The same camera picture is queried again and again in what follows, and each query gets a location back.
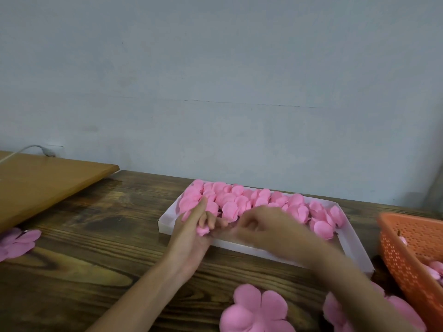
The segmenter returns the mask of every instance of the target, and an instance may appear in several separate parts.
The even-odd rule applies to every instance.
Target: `white cable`
[[[9,157],[12,157],[12,156],[14,156],[15,154],[21,153],[22,151],[24,151],[24,150],[26,150],[26,149],[28,149],[28,148],[31,148],[31,147],[39,147],[39,148],[43,151],[43,153],[44,153],[46,156],[48,156],[48,157],[55,157],[55,152],[52,151],[51,149],[48,149],[48,148],[43,147],[43,146],[38,145],[38,144],[33,144],[33,145],[28,145],[28,146],[26,146],[25,148],[20,149],[19,151],[16,151],[16,152],[14,152],[14,153],[12,153],[12,154],[9,154],[9,155],[6,156],[5,158],[0,159],[0,163],[6,161]]]

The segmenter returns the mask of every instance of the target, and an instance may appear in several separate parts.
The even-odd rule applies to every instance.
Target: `wooden table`
[[[43,232],[27,255],[0,263],[0,329],[84,331],[162,255],[169,236],[157,220],[192,180],[120,171],[40,213],[22,228]],[[430,212],[328,198],[350,218],[369,256],[377,254],[380,211]],[[398,292],[380,259],[375,278]],[[298,332],[331,330],[322,320],[325,287],[307,269],[211,247],[152,331],[218,331],[242,283],[275,290]]]

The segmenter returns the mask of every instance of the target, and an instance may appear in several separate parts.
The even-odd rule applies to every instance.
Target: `orange plastic basket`
[[[381,257],[428,331],[443,331],[443,288],[421,264],[443,262],[443,221],[380,213]],[[398,231],[407,246],[398,237]]]

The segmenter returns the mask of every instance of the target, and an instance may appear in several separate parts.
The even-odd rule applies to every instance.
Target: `wall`
[[[0,0],[0,148],[418,206],[443,0]]]

